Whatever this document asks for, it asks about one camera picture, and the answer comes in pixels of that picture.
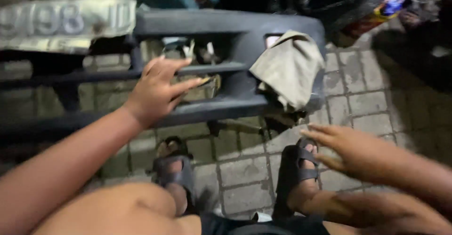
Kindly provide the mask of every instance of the finger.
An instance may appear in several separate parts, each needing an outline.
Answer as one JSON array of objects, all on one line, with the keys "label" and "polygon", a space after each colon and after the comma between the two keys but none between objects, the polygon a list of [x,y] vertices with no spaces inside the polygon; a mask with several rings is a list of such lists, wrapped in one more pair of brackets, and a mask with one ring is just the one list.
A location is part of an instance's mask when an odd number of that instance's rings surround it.
[{"label": "finger", "polygon": [[331,147],[333,144],[333,136],[330,136],[328,134],[324,134],[322,132],[317,131],[307,131],[307,130],[301,130],[301,134],[306,135],[309,138],[312,138],[313,140],[317,141],[323,146]]},{"label": "finger", "polygon": [[329,135],[336,135],[339,132],[339,128],[338,126],[331,126],[331,125],[319,125],[319,124],[314,124],[314,123],[309,123],[308,125],[309,128],[314,129],[316,131],[325,133],[325,134],[329,134]]},{"label": "finger", "polygon": [[173,86],[171,86],[172,96],[175,97],[180,94],[183,94],[183,93],[189,91],[189,89],[198,87],[201,84],[202,84],[201,78],[190,79],[190,80],[178,83],[178,84],[174,84]]},{"label": "finger", "polygon": [[316,160],[318,160],[319,162],[322,162],[324,165],[326,165],[330,169],[341,172],[343,174],[347,173],[347,169],[346,169],[344,163],[342,162],[342,160],[340,160],[338,158],[333,158],[333,157],[330,157],[327,155],[322,155],[322,154],[315,154],[314,157]]},{"label": "finger", "polygon": [[168,109],[169,109],[169,112],[170,111],[172,111],[172,110],[174,110],[174,108],[176,108],[176,106],[182,101],[182,99],[184,99],[184,96],[185,95],[179,95],[177,98],[175,98],[175,99],[173,99],[170,103],[169,103],[169,105],[168,105]]},{"label": "finger", "polygon": [[166,80],[170,80],[174,77],[176,71],[180,70],[184,66],[190,65],[192,59],[185,60],[164,60],[163,61],[163,70],[161,72],[161,77]]},{"label": "finger", "polygon": [[162,55],[160,57],[157,57],[155,59],[152,59],[143,69],[143,72],[141,73],[141,77],[144,77],[149,74],[150,69],[157,63],[165,59],[165,55]]}]

